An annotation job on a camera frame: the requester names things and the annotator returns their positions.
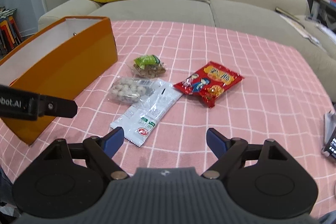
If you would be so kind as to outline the white snack wrapper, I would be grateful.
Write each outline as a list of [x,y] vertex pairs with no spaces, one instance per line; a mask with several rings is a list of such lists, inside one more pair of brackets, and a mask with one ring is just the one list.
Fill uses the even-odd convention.
[[129,108],[110,124],[112,129],[121,127],[124,138],[138,147],[145,143],[161,119],[182,96],[171,83],[161,79],[153,81],[156,89],[149,101],[129,105]]

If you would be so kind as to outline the clear bag of white balls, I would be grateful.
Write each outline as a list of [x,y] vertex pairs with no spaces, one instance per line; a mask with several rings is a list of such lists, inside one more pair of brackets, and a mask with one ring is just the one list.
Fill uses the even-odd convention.
[[112,83],[106,98],[110,102],[132,105],[149,101],[155,92],[155,82],[149,79],[120,77]]

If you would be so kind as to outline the red snack bag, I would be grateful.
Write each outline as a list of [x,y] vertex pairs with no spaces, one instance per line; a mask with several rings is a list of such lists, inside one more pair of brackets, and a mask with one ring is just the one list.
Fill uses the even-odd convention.
[[244,77],[235,71],[210,61],[173,87],[188,96],[199,96],[208,108],[212,108],[224,92],[243,79]]

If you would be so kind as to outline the green nut snack bag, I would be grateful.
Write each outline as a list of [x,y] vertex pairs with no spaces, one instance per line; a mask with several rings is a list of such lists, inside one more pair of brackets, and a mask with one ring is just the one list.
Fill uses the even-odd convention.
[[166,73],[164,63],[156,55],[142,55],[133,60],[130,68],[142,78],[153,79]]

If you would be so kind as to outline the orange cardboard box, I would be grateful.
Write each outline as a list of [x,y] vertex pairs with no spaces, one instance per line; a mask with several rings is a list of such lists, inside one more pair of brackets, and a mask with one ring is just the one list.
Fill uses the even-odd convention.
[[[117,61],[109,18],[67,16],[42,29],[1,60],[1,85],[73,100]],[[1,118],[31,145],[55,117]]]

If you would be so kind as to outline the colourful stacked stools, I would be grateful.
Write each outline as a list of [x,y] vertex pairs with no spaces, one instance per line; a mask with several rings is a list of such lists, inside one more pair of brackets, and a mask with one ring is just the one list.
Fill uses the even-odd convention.
[[23,41],[14,19],[16,10],[17,9],[7,10],[4,6],[1,7],[1,57],[7,55]]

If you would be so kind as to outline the pink checkered tablecloth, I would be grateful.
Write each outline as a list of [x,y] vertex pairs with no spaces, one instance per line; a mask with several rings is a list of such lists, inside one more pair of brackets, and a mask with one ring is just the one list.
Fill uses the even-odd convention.
[[118,21],[112,23],[118,60],[76,98],[78,114],[56,118],[33,145],[1,125],[1,167],[14,181],[56,138],[77,143],[104,136],[127,105],[108,100],[112,84],[130,77],[133,59],[157,55],[166,65],[163,80],[179,83],[210,61],[242,75],[212,108],[199,96],[183,95],[137,147],[125,140],[114,161],[127,173],[138,167],[193,167],[202,173],[216,160],[206,144],[215,128],[253,144],[280,143],[315,179],[318,198],[312,215],[335,209],[335,164],[321,154],[324,115],[333,110],[327,92],[294,48],[254,35],[194,24]]

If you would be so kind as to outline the smartphone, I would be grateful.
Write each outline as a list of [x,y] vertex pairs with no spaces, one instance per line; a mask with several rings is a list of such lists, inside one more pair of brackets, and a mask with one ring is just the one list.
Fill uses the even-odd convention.
[[335,130],[333,130],[332,133],[327,134],[325,144],[322,148],[322,154],[327,158],[335,160],[335,149]]

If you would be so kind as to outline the book on sofa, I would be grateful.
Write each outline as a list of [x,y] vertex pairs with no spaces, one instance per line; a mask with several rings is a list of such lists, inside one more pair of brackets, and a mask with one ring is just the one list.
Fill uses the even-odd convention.
[[288,18],[290,18],[290,19],[292,19],[292,20],[294,20],[294,21],[296,21],[296,22],[300,22],[300,20],[298,19],[298,17],[296,17],[296,16],[290,14],[289,12],[287,12],[287,11],[285,11],[285,10],[283,10],[283,9],[280,9],[279,7],[276,7],[276,8],[275,8],[275,11],[276,11],[278,14],[284,15],[284,16],[286,16],[286,17],[288,17]]

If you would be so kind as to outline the beige sofa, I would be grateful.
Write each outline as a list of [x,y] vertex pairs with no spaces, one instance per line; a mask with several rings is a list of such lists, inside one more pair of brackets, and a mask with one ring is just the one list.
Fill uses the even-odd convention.
[[[278,14],[279,7],[298,17]],[[309,19],[307,0],[124,0],[101,4],[69,0],[42,15],[39,29],[65,16],[106,16],[117,20],[191,23],[260,36],[294,47],[310,65],[332,101],[335,100],[335,43]]]

